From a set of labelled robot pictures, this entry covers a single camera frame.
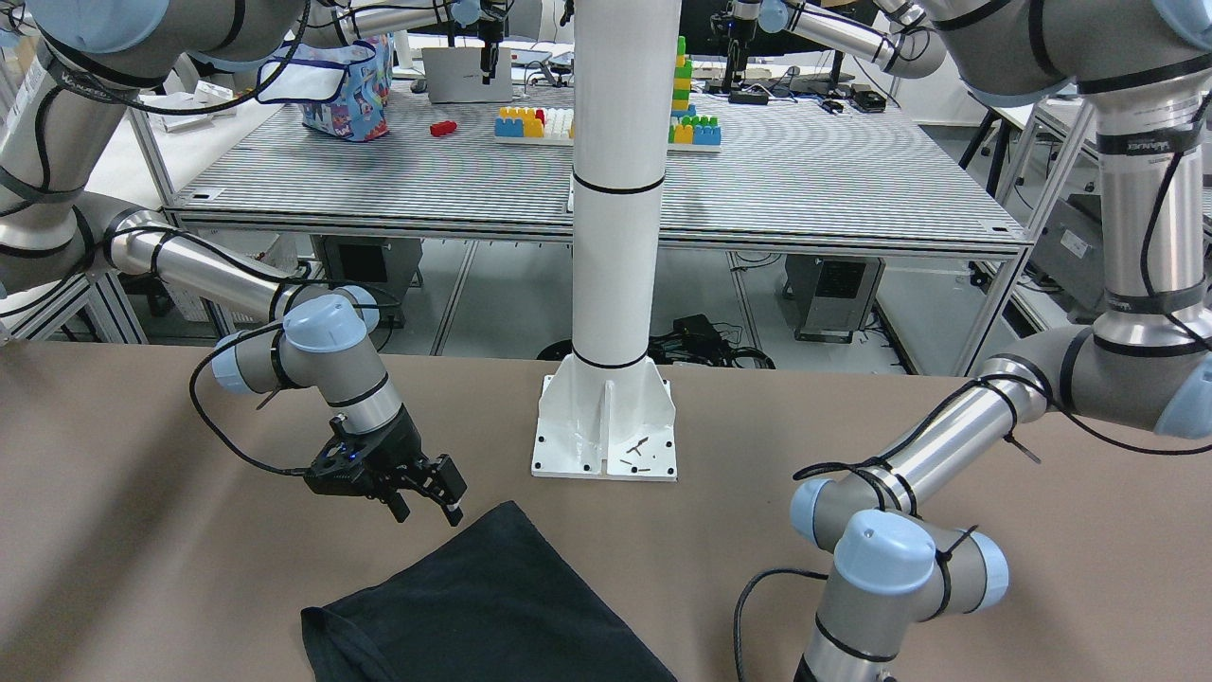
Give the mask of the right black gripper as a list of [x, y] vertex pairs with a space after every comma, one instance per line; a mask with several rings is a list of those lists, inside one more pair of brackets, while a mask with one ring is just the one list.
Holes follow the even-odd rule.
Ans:
[[406, 407], [400, 407], [390, 423], [368, 432], [364, 441], [359, 494], [377, 497], [398, 523], [405, 523], [410, 508], [401, 491], [421, 492], [442, 508], [452, 528], [459, 526], [464, 518], [461, 502], [467, 491], [465, 478], [450, 455], [424, 455], [421, 434]]

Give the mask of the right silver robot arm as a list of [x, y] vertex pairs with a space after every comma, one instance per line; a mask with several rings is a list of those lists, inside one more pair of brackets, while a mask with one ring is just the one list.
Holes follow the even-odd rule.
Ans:
[[168, 78], [185, 53], [251, 62], [286, 35], [301, 47], [315, 1], [22, 1], [15, 27], [42, 38], [32, 99], [2, 139], [2, 293], [65, 283], [99, 267], [165, 283], [261, 320], [204, 359], [229, 391], [315, 388], [332, 409], [332, 437], [311, 466], [278, 469], [316, 494], [383, 502], [398, 521], [404, 491], [462, 518], [467, 485], [447, 455], [428, 458], [368, 332], [377, 303], [350, 285], [290, 277], [152, 211], [86, 190], [95, 166], [138, 94]]

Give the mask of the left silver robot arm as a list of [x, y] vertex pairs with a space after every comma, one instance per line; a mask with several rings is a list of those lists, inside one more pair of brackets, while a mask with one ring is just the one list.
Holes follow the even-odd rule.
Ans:
[[917, 508], [1018, 424], [1054, 409], [1178, 439], [1210, 436], [1204, 271], [1207, 1], [884, 1], [894, 30], [988, 104], [1069, 84], [1092, 107], [1105, 311], [1022, 338], [913, 430], [861, 463], [796, 474], [791, 522], [831, 554], [797, 681], [888, 677], [907, 629], [1004, 598], [1008, 566], [973, 529]]

